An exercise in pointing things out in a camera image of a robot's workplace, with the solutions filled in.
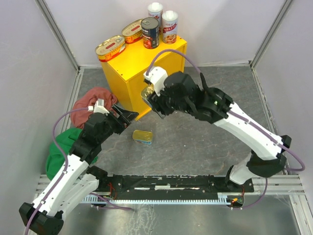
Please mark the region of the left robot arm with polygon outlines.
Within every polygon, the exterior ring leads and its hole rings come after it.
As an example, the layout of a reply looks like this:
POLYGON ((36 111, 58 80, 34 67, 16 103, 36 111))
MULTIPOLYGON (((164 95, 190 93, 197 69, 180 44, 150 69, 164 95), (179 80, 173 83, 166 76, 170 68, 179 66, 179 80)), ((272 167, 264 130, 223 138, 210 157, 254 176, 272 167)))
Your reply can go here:
POLYGON ((110 112, 99 102, 88 107, 91 114, 56 176, 32 203, 23 203, 19 209, 25 234, 57 235, 66 216, 88 194, 107 188, 108 179, 101 174, 87 173, 77 185, 75 181, 101 152, 102 143, 112 134, 121 134, 139 115, 116 105, 112 108, 110 112))

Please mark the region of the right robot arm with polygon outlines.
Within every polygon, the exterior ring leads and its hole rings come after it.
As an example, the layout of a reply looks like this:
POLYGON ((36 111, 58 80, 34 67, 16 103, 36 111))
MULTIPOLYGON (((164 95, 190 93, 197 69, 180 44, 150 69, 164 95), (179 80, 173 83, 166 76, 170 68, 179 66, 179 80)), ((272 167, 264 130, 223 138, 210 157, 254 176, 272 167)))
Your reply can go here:
POLYGON ((229 191, 238 190, 254 176, 269 178, 282 171, 287 160, 284 148, 290 146, 291 138, 255 123, 230 96, 207 86, 203 74, 200 78, 201 88, 186 73, 168 75, 156 67, 144 73, 148 87, 141 96, 161 118, 175 111, 187 113, 228 131, 251 148, 250 154, 228 171, 224 185, 229 191))

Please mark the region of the white porridge can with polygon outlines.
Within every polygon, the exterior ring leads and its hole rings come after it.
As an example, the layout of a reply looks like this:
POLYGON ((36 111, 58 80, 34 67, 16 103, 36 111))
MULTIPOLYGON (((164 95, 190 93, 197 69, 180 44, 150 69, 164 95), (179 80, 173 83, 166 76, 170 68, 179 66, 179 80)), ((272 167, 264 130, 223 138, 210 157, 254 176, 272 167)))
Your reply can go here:
POLYGON ((148 5, 147 7, 148 15, 150 17, 156 18, 159 22, 162 21, 162 12, 163 12, 163 5, 159 2, 153 2, 148 5))
POLYGON ((168 10, 162 14, 162 32, 163 42, 165 44, 174 44, 177 40, 178 31, 178 13, 168 10))

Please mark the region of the round dark can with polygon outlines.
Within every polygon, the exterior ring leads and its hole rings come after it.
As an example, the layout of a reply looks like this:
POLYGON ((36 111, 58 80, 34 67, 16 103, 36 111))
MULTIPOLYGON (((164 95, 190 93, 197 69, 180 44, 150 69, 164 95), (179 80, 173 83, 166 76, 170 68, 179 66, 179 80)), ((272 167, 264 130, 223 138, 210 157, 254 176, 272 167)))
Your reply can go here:
POLYGON ((157 48, 159 45, 158 20, 152 17, 144 18, 141 21, 143 45, 147 49, 157 48))

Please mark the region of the rectangular gold tin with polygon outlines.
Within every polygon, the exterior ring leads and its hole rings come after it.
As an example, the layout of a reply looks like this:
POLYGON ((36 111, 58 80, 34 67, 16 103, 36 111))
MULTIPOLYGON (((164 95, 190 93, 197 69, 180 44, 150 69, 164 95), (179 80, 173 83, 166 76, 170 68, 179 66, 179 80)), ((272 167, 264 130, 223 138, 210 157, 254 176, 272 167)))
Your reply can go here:
POLYGON ((149 98, 155 93, 153 85, 148 85, 146 88, 144 88, 141 91, 141 98, 142 100, 150 107, 152 108, 152 105, 149 102, 149 98))
POLYGON ((153 133, 149 131, 134 130, 133 140, 144 144, 152 144, 153 133))

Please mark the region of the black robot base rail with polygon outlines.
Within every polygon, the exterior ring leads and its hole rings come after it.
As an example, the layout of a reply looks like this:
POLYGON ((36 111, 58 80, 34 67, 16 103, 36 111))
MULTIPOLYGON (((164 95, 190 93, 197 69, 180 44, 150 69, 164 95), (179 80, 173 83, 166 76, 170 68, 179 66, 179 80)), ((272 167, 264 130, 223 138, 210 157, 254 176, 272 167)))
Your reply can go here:
POLYGON ((226 176, 143 176, 112 175, 96 166, 88 168, 99 180, 98 192, 112 192, 117 200, 201 200, 217 199, 218 193, 254 192, 252 180, 242 186, 232 183, 226 176))

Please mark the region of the rectangular gold tin front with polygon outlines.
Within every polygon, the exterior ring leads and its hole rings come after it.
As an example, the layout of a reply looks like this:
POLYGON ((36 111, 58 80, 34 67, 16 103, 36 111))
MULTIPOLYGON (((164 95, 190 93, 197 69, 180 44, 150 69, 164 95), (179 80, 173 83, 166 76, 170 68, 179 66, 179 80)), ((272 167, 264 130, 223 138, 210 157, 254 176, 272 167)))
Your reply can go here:
POLYGON ((153 85, 148 85, 146 88, 144 88, 141 91, 141 98, 142 100, 150 107, 152 108, 152 105, 149 102, 149 98, 155 93, 153 85))

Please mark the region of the oval gold fish tin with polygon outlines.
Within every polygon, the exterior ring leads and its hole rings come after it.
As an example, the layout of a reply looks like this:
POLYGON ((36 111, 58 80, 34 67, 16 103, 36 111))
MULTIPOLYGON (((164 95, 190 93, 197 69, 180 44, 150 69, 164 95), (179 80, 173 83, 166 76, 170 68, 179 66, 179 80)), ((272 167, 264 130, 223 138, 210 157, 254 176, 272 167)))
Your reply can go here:
POLYGON ((142 19, 136 20, 122 30, 121 33, 126 44, 132 44, 142 39, 141 22, 142 19))

